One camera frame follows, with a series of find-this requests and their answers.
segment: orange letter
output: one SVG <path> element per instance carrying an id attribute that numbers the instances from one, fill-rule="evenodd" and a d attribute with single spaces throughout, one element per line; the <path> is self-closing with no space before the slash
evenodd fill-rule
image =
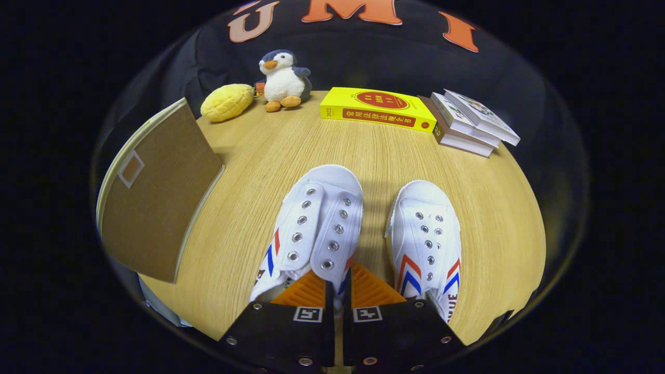
<path id="1" fill-rule="evenodd" d="M 444 12 L 439 13 L 448 20 L 448 32 L 444 34 L 446 40 L 471 52 L 479 51 L 478 47 L 473 43 L 473 36 L 471 35 L 471 30 L 475 30 L 473 26 Z"/>
<path id="2" fill-rule="evenodd" d="M 303 22 L 319 22 L 332 19 L 333 14 L 326 11 L 326 5 L 343 19 L 351 18 L 361 6 L 365 10 L 358 15 L 363 21 L 401 25 L 402 20 L 395 14 L 394 0 L 310 0 L 309 13 Z"/>
<path id="3" fill-rule="evenodd" d="M 277 4 L 279 4 L 279 1 L 266 4 L 256 10 L 256 12 L 259 14 L 259 24 L 253 30 L 245 30 L 245 20 L 249 17 L 249 14 L 242 15 L 232 20 L 228 25 L 230 28 L 229 39 L 231 39 L 231 41 L 234 43 L 242 43 L 263 34 L 273 22 L 273 8 Z M 248 6 L 238 9 L 234 15 L 238 14 L 238 12 L 242 10 L 245 10 L 246 8 L 248 8 Z"/>

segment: penguin plush toy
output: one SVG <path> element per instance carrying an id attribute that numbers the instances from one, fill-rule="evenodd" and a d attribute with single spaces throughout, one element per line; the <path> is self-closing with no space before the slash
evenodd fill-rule
<path id="1" fill-rule="evenodd" d="M 312 82 L 307 77 L 311 72 L 308 68 L 294 66 L 295 63 L 295 56 L 286 49 L 272 51 L 259 61 L 259 69 L 265 74 L 266 112 L 276 112 L 282 106 L 298 106 L 309 97 Z"/>

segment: black background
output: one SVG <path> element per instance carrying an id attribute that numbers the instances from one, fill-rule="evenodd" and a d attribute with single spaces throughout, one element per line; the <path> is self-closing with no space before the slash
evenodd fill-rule
<path id="1" fill-rule="evenodd" d="M 646 290 L 662 285 L 642 266 L 653 261 L 649 243 L 661 231 L 655 213 L 645 214 L 662 181 L 650 174 L 662 159 L 663 136 L 647 119 L 658 109 L 662 69 L 648 56 L 657 49 L 656 10 L 618 4 L 440 4 L 541 69 L 570 104 L 593 173 L 593 216 L 568 274 L 531 315 L 450 371 L 633 372 L 662 364 L 648 355 L 659 344 L 642 348 L 637 330 L 626 327 L 659 321 L 641 311 Z M 96 131 L 122 87 L 179 36 L 230 7 L 66 2 L 20 5 L 3 15 L 15 26 L 7 43 L 6 91 L 15 102 L 3 190 L 13 202 L 9 237 L 22 242 L 4 250 L 10 371 L 225 371 L 127 296 L 96 241 L 87 183 Z M 644 160 L 632 164 L 639 156 Z"/>

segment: orange gripper pad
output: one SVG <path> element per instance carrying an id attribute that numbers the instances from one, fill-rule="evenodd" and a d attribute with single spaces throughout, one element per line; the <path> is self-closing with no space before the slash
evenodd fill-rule
<path id="1" fill-rule="evenodd" d="M 295 307 L 325 307 L 326 282 L 310 270 L 271 303 Z"/>
<path id="2" fill-rule="evenodd" d="M 372 307 L 405 302 L 397 291 L 366 267 L 351 264 L 351 307 Z"/>

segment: round wooden tabletop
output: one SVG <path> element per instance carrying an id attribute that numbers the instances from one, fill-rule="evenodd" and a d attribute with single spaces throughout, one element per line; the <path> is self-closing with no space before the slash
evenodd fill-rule
<path id="1" fill-rule="evenodd" d="M 267 113 L 265 99 L 238 117 L 198 124 L 226 170 L 192 226 L 176 282 L 141 275 L 176 314 L 219 340 L 249 293 L 281 202 L 321 164 L 360 180 L 364 215 L 354 260 L 393 285 L 386 219 L 399 189 L 429 180 L 450 198 L 462 227 L 459 301 L 450 327 L 478 340 L 506 311 L 522 309 L 545 265 L 545 229 L 531 187 L 501 144 L 489 158 L 437 144 L 431 133 L 385 124 L 321 119 L 325 91 L 298 107 Z"/>

